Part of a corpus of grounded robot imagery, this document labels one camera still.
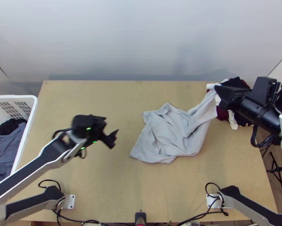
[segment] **pile of clothes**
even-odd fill
[[[242,89],[250,89],[248,84],[244,80],[240,79],[239,77],[231,78],[225,82],[222,82],[221,85],[242,88]],[[231,110],[226,111],[220,109],[219,103],[221,99],[218,95],[216,95],[215,100],[216,100],[216,112],[218,113],[218,116],[216,118],[221,121],[228,121],[233,130],[237,130],[238,126],[245,127],[246,125],[247,126],[253,125],[251,121],[247,120],[246,118],[244,118],[238,113],[233,113]]]
[[[0,181],[10,175],[27,120],[10,119],[0,125]]]

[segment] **metal bracket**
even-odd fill
[[[75,203],[75,195],[66,195],[66,199],[64,200],[64,205],[62,209],[73,209]]]
[[[216,197],[219,197],[219,194],[210,194],[212,196],[216,196]],[[206,195],[206,202],[207,202],[207,207],[209,208],[211,206],[211,204],[214,202],[214,200],[216,200],[216,198],[212,198],[210,197],[209,195]],[[226,206],[223,206],[222,207],[222,200],[217,200],[211,207],[212,209],[231,209],[231,208],[228,208]]]

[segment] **wrinkled cloth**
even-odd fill
[[[188,112],[170,103],[159,110],[143,112],[146,125],[130,157],[149,163],[171,163],[177,156],[199,153],[210,120],[217,116],[215,95],[216,92],[211,90],[200,104]]]
[[[21,123],[27,123],[25,119],[10,119],[0,125],[0,135],[9,135],[18,128]]]
[[[9,135],[0,135],[0,181],[10,175],[26,123],[21,123]]]

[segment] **black cable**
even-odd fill
[[[58,133],[60,133],[60,132],[66,132],[66,131],[69,131],[69,130],[72,130],[72,129],[73,129],[73,127],[70,127],[70,128],[67,128],[67,129],[63,129],[63,130],[56,130],[56,131],[54,132],[53,136],[52,136],[52,139],[54,139],[55,136],[56,136]]]
[[[44,188],[44,189],[46,189],[47,187],[46,186],[40,186],[43,182],[45,182],[45,181],[52,181],[52,182],[55,182],[57,185],[58,185],[58,189],[61,191],[61,186],[60,186],[60,184],[56,181],[56,180],[49,180],[49,179],[47,179],[47,180],[42,180],[41,182],[39,182],[38,183],[38,187],[39,188]]]
[[[210,194],[208,193],[208,191],[207,191],[207,186],[208,186],[208,185],[215,185],[215,186],[217,186],[217,188],[218,188],[219,190],[220,190],[221,188],[220,188],[217,184],[212,183],[212,182],[209,182],[209,183],[207,183],[207,184],[205,185],[205,191],[206,191],[206,193],[207,193],[207,195],[208,195],[209,197],[215,198],[215,199],[219,198],[218,196],[213,196],[213,195],[210,195]]]
[[[258,125],[254,125],[253,132],[251,135],[251,140],[250,140],[251,144],[254,147],[262,148],[262,147],[268,146],[272,142],[272,140],[276,137],[275,135],[270,134],[263,142],[261,142],[260,144],[257,144],[255,141],[257,129],[258,129]]]
[[[99,224],[99,223],[100,223],[99,221],[96,221],[96,220],[86,220],[86,221],[82,221],[82,220],[73,220],[73,219],[67,218],[67,217],[65,217],[65,216],[62,216],[62,215],[60,214],[61,210],[59,210],[58,212],[56,212],[55,210],[52,210],[52,211],[53,211],[53,213],[55,213],[55,214],[57,215],[57,219],[58,219],[59,217],[61,217],[61,218],[64,218],[65,220],[72,221],[72,222],[77,222],[77,223],[93,223],[93,224]]]
[[[207,186],[208,186],[209,184],[216,185],[218,188],[219,188],[219,186],[218,186],[217,184],[215,184],[215,183],[212,183],[212,182],[207,183],[206,186],[205,186],[205,191],[206,191],[207,195],[209,195],[209,196],[211,196],[211,197],[214,198],[214,196],[210,195],[210,194],[207,192]],[[220,213],[222,213],[222,214],[224,214],[225,216],[228,216],[229,214],[228,214],[227,212],[225,212],[222,208],[220,209],[221,211],[209,212],[210,209],[212,208],[213,204],[214,204],[217,200],[220,200],[220,197],[216,197],[216,198],[215,198],[215,200],[211,203],[211,205],[209,206],[208,210],[207,210],[205,213],[199,214],[199,215],[197,215],[197,216],[194,216],[194,217],[192,217],[192,218],[189,218],[188,220],[185,220],[185,221],[183,221],[183,222],[180,222],[180,223],[177,224],[177,226],[181,226],[181,225],[183,225],[183,224],[185,224],[185,223],[187,223],[187,222],[190,222],[190,221],[192,221],[192,220],[201,219],[201,218],[205,217],[207,214],[220,214]]]

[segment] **floor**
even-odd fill
[[[268,135],[267,132],[261,130],[258,131],[257,134],[257,141],[261,142],[263,140],[264,137],[266,137]],[[267,153],[265,154],[265,156],[263,157],[263,161],[265,164],[266,169],[271,169],[272,166],[272,158],[270,155],[270,152],[272,152],[273,156],[275,157],[278,166],[282,166],[282,152],[281,152],[281,148],[280,146],[274,146],[272,145]],[[276,179],[276,177],[272,174],[272,173],[268,173],[268,178],[270,181],[270,185],[273,191],[273,195],[274,195],[274,199],[276,202],[276,206],[278,209],[279,213],[282,213],[282,189],[281,189],[281,185],[278,182],[278,180]],[[210,225],[218,225],[218,226],[248,226],[250,224],[252,224],[252,222],[250,220],[244,220],[244,221],[214,221],[214,222],[201,222],[201,224],[206,225],[206,226],[210,226]],[[14,222],[14,223],[10,223],[10,226],[57,226],[56,222],[30,222],[30,221],[18,221],[18,222]],[[79,223],[61,223],[61,225],[63,226],[79,226]],[[122,224],[109,224],[110,226],[121,226]],[[151,223],[149,224],[149,226],[164,226],[163,223],[160,224],[154,224]]]

